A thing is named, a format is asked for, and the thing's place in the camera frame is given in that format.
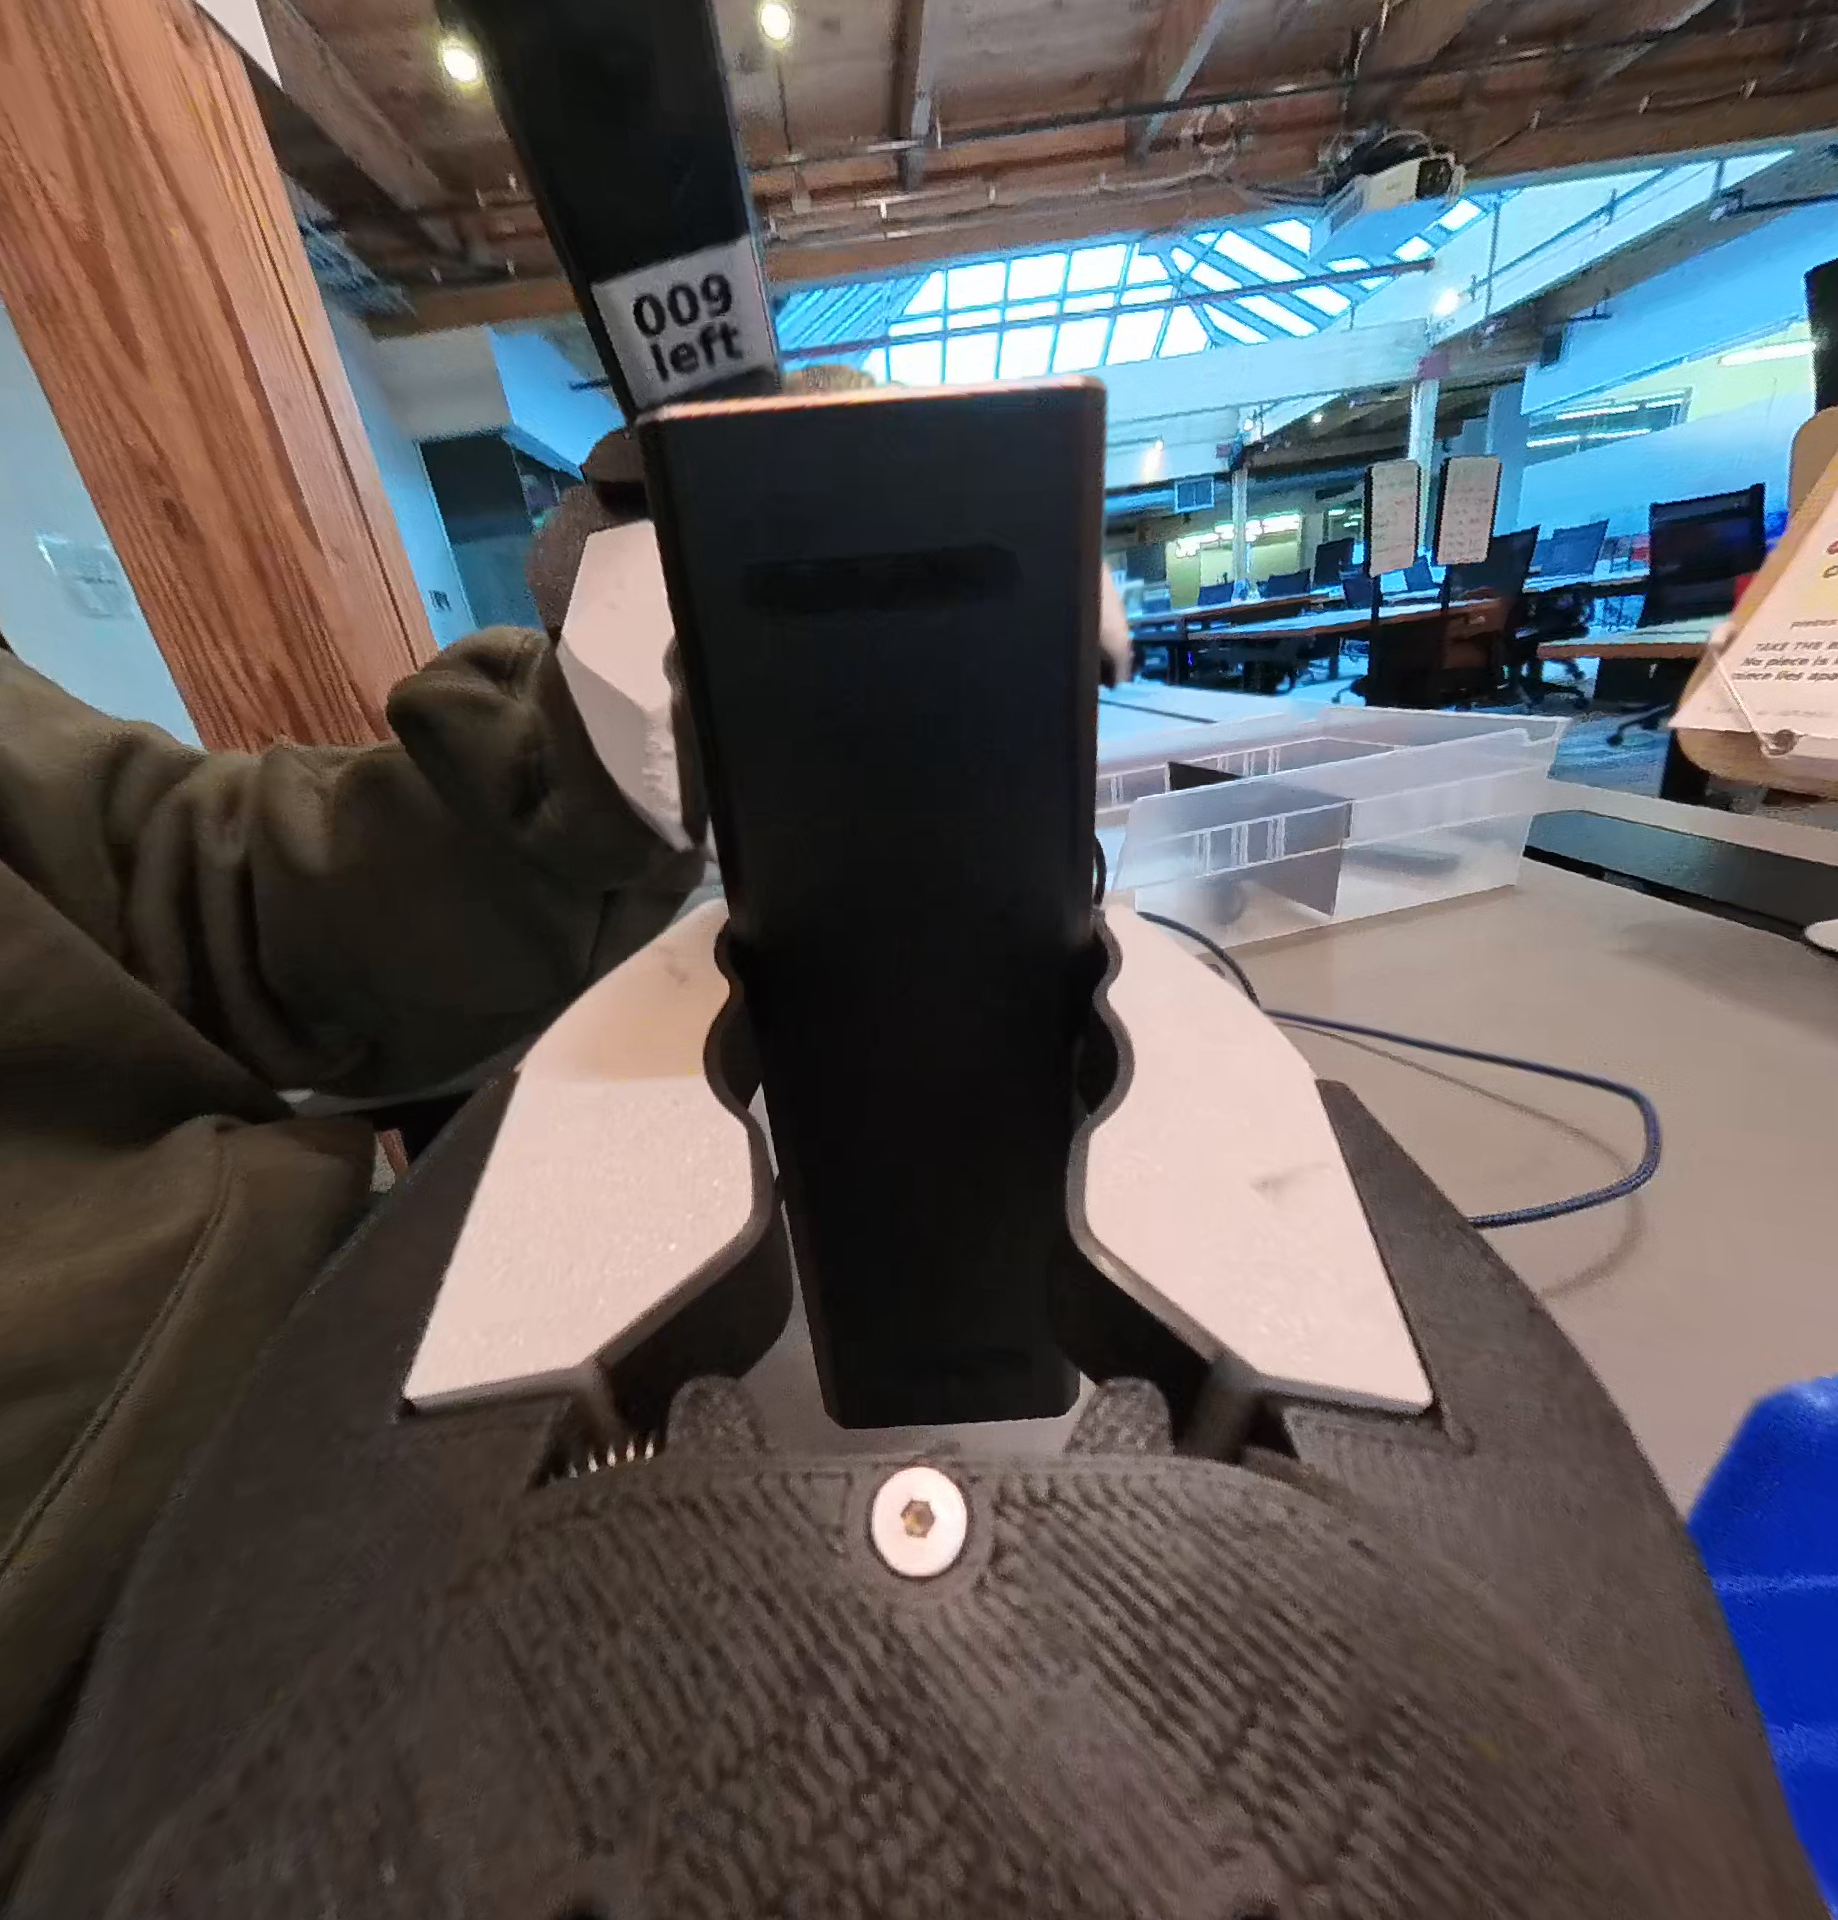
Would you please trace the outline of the black office chair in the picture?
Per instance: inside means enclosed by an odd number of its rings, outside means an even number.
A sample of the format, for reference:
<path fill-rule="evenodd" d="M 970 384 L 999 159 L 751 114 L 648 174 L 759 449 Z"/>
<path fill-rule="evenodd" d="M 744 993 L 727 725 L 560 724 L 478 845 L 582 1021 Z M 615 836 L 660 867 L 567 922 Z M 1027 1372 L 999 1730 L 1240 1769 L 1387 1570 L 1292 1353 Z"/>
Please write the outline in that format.
<path fill-rule="evenodd" d="M 1648 517 L 1648 582 L 1641 596 L 1635 637 L 1690 620 L 1697 643 L 1731 612 L 1738 582 L 1764 556 L 1764 484 L 1733 493 L 1654 503 Z M 1684 693 L 1698 655 L 1684 660 L 1612 658 L 1595 669 L 1598 707 L 1625 715 L 1606 736 L 1618 750 L 1627 732 L 1657 732 Z"/>

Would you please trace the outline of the blue plastic bin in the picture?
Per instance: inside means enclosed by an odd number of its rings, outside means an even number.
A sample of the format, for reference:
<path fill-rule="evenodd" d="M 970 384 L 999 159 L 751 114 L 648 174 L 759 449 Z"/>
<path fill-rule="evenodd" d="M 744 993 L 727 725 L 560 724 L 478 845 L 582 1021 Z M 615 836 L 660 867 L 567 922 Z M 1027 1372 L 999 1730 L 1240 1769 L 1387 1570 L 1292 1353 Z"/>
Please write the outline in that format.
<path fill-rule="evenodd" d="M 1838 1915 L 1838 1377 L 1794 1381 L 1748 1409 L 1690 1534 Z"/>

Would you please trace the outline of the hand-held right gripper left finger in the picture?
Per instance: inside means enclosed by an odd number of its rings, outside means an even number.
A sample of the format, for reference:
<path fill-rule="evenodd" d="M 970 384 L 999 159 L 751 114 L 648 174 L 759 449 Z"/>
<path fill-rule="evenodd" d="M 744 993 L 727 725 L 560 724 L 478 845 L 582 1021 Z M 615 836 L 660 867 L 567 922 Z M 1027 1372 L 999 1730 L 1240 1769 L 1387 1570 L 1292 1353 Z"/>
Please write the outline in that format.
<path fill-rule="evenodd" d="M 666 1411 L 783 1334 L 793 1261 L 758 1043 L 707 899 L 519 1060 L 409 1363 L 418 1411 Z"/>

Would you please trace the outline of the black plastic divider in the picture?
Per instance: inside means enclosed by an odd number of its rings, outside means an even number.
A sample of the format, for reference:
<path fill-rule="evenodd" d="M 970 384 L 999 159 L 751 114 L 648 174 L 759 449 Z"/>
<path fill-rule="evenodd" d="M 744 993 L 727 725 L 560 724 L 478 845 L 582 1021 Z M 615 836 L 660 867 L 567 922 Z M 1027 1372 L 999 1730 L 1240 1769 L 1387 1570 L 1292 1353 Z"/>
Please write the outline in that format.
<path fill-rule="evenodd" d="M 1248 883 L 1317 915 L 1338 909 L 1338 883 L 1351 836 L 1346 802 L 1301 805 L 1235 824 L 1235 852 Z"/>

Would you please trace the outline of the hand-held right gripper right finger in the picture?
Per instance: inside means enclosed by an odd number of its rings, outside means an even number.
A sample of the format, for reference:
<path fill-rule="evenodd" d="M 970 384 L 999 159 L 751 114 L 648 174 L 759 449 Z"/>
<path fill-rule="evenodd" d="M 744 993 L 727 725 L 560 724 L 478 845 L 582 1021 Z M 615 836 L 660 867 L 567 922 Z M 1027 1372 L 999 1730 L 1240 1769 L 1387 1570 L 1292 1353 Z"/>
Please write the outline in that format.
<path fill-rule="evenodd" d="M 1098 931 L 1114 1079 L 1074 1140 L 1078 1246 L 1200 1359 L 1271 1394 L 1426 1411 L 1313 1067 L 1200 947 L 1129 907 Z"/>

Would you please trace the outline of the white ceiling projector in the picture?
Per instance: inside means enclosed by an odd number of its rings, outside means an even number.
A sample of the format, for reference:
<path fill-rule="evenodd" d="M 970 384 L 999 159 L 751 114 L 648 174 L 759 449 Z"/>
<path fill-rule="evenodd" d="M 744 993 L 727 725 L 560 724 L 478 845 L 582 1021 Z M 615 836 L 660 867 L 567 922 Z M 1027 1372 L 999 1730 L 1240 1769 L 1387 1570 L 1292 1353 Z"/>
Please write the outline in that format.
<path fill-rule="evenodd" d="M 1422 133 L 1365 136 L 1325 178 L 1313 264 L 1396 252 L 1460 198 L 1463 182 L 1459 157 Z"/>

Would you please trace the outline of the white standing sign board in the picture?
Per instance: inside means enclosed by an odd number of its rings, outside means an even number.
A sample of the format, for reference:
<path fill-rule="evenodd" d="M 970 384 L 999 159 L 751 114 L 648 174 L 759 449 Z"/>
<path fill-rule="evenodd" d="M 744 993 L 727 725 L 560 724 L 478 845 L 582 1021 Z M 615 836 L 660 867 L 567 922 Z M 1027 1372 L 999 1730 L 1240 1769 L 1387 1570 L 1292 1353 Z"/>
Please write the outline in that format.
<path fill-rule="evenodd" d="M 1405 571 L 1419 553 L 1423 475 L 1413 458 L 1366 466 L 1361 484 L 1365 571 L 1382 580 Z"/>
<path fill-rule="evenodd" d="M 1450 454 L 1438 466 L 1430 517 L 1430 562 L 1483 564 L 1498 509 L 1503 463 L 1488 451 Z"/>

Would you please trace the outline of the grey metal usb hub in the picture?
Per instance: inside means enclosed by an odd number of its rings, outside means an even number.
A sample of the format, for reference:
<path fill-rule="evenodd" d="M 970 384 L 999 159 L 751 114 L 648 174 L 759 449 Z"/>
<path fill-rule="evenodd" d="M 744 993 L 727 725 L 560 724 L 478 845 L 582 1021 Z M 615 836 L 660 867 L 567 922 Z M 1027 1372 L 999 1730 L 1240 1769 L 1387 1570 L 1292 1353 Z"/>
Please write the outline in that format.
<path fill-rule="evenodd" d="M 669 404 L 646 496 L 825 1407 L 1049 1418 L 1102 385 Z"/>

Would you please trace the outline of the grey desk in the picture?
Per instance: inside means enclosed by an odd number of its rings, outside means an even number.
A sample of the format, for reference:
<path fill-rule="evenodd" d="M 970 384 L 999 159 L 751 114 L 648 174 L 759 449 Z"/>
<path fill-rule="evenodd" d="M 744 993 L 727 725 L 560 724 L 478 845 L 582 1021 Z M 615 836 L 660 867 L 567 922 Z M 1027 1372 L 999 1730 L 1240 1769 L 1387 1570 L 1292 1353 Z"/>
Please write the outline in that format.
<path fill-rule="evenodd" d="M 1688 1513 L 1776 1389 L 1838 1376 L 1838 960 L 1542 862 L 1235 949 L 1267 1005 L 1645 1093 L 1639 1194 L 1488 1232 Z"/>

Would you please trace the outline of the wooden pillar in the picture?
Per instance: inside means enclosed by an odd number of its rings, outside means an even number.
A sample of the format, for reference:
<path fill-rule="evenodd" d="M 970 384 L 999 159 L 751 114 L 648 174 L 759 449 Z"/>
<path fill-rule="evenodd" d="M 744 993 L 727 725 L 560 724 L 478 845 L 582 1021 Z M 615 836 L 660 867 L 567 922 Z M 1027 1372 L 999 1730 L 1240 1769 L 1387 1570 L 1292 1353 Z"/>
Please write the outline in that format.
<path fill-rule="evenodd" d="M 430 627 L 199 7 L 0 2 L 0 299 L 201 744 L 383 738 Z"/>

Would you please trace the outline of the clear plastic organiser box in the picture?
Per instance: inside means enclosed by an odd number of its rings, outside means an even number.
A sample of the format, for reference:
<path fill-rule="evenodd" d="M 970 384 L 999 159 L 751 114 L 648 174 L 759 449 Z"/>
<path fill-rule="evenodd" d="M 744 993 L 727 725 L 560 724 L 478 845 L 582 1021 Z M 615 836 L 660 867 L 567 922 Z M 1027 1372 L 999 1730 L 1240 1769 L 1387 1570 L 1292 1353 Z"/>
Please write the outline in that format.
<path fill-rule="evenodd" d="M 1194 689 L 1098 698 L 1105 899 L 1247 947 L 1517 884 L 1568 720 Z M 1235 824 L 1354 805 L 1338 909 L 1241 875 Z"/>

